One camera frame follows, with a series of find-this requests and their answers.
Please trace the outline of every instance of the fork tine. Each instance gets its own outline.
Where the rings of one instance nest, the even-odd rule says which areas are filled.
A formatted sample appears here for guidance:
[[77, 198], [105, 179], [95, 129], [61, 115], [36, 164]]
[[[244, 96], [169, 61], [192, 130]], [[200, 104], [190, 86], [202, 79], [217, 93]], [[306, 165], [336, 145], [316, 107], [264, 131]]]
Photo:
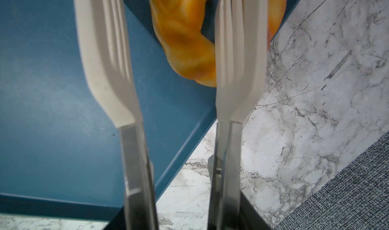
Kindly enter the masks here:
[[108, 52], [114, 70], [119, 68], [118, 44], [116, 42], [115, 24], [111, 0], [103, 0], [105, 28], [107, 31]]
[[245, 75], [255, 80], [254, 90], [263, 93], [267, 66], [268, 0], [244, 0]]
[[119, 12], [119, 3], [117, 0], [111, 0], [111, 1], [112, 1], [114, 23], [115, 23], [116, 43], [117, 43], [118, 59], [119, 59], [119, 70], [120, 70], [121, 74], [125, 77], [123, 38], [122, 38], [122, 30], [121, 30], [122, 21], [120, 20], [121, 17], [120, 17], [120, 12]]
[[227, 84], [234, 80], [234, 58], [233, 58], [233, 39], [232, 39], [232, 13], [231, 0], [224, 0], [224, 48], [225, 48], [225, 64], [220, 67], [225, 69]]
[[121, 28], [121, 37], [122, 37], [122, 43], [123, 43], [123, 58], [124, 58], [124, 66], [123, 66], [123, 73], [125, 77], [127, 77], [127, 80], [131, 83], [132, 82], [132, 68], [131, 68], [131, 56], [129, 51], [129, 42], [128, 40], [128, 29], [127, 29], [127, 22], [126, 22], [126, 15], [124, 14], [124, 4], [123, 0], [119, 0], [118, 2], [118, 11], [119, 11], [119, 21], [120, 21], [120, 28]]
[[215, 16], [215, 53], [216, 53], [216, 83], [222, 88], [226, 85], [225, 44], [224, 44], [224, 0], [219, 0]]
[[239, 80], [244, 73], [244, 29], [242, 0], [232, 0], [232, 28], [234, 43], [234, 78]]

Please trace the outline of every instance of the white plastic fork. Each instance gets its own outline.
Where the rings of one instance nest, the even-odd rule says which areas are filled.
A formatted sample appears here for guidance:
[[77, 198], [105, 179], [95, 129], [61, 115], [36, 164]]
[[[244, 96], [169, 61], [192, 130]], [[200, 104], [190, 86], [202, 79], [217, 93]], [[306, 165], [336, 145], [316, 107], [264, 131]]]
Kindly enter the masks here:
[[158, 229], [143, 118], [135, 91], [123, 0], [74, 0], [88, 87], [121, 134], [126, 228]]
[[216, 109], [219, 123], [208, 229], [236, 229], [238, 226], [242, 128], [265, 88], [267, 10], [268, 0], [244, 0], [244, 3], [219, 0], [217, 6]]

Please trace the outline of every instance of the gray carpet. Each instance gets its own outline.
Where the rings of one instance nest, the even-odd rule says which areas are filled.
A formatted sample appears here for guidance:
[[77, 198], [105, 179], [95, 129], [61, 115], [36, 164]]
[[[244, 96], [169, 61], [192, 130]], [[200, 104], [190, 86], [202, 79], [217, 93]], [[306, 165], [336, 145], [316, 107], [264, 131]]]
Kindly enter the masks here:
[[389, 132], [275, 230], [389, 229]]

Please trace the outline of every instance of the white marble surface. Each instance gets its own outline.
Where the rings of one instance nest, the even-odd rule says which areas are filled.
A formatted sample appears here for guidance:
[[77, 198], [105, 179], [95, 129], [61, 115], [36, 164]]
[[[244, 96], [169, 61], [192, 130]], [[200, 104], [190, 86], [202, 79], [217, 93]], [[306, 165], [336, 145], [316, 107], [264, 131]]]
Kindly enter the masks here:
[[[266, 92], [244, 126], [241, 170], [243, 192], [271, 226], [389, 130], [388, 5], [301, 0], [272, 42]], [[215, 130], [157, 202], [160, 229], [206, 229]], [[19, 217], [0, 216], [0, 230], [70, 229], [65, 220], [35, 228], [27, 219], [19, 227]]]

